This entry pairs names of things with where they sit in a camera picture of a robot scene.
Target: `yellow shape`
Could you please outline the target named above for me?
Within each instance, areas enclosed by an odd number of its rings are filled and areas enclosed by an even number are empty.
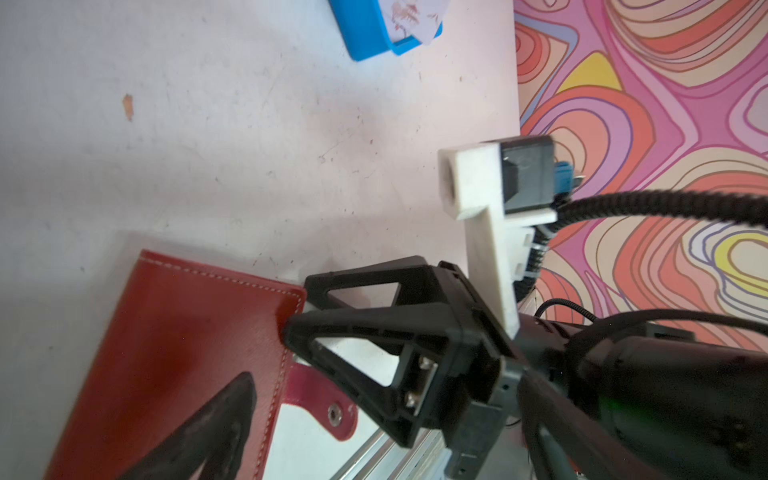
[[[563,81],[557,93],[582,85],[597,85],[622,91],[621,82],[611,63],[599,51],[593,51],[574,68]]]
[[[768,243],[766,242],[766,237],[768,236],[764,233],[738,233],[723,240],[714,252],[715,265],[717,268],[721,269],[736,285],[757,296],[768,296],[768,280],[764,278],[755,278],[754,276],[743,272],[733,263],[731,253],[738,243],[745,240],[765,245]]]

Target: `psychedelic swirl pattern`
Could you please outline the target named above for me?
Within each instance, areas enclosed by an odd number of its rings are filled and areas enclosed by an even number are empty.
[[[515,0],[523,134],[550,134],[584,183],[574,198],[643,189],[768,194],[767,0]],[[768,233],[625,217],[563,229],[537,300],[598,316],[648,308],[768,321]],[[550,319],[581,323],[566,307]],[[702,341],[768,339],[669,322]]]

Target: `screw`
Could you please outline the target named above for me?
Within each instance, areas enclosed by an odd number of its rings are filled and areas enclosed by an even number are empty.
[[[416,406],[416,402],[419,401],[419,396],[414,392],[406,393],[406,408],[412,409]]]
[[[328,407],[328,421],[331,422],[331,426],[337,427],[341,425],[342,416],[341,407],[339,407],[338,403]]]
[[[423,356],[419,359],[419,368],[422,370],[429,370],[432,368],[432,366],[435,365],[435,362],[428,359],[427,357]]]

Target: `yellow triangle shape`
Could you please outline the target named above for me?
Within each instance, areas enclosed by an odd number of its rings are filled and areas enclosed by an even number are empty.
[[[557,93],[582,85],[597,85],[621,91],[621,82],[611,63],[599,51],[592,52],[574,68],[560,85]]]

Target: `brown spot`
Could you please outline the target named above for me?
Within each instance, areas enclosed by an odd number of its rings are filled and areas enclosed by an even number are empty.
[[[125,110],[125,117],[128,121],[134,120],[134,96],[131,94],[125,94],[123,97],[123,109]]]

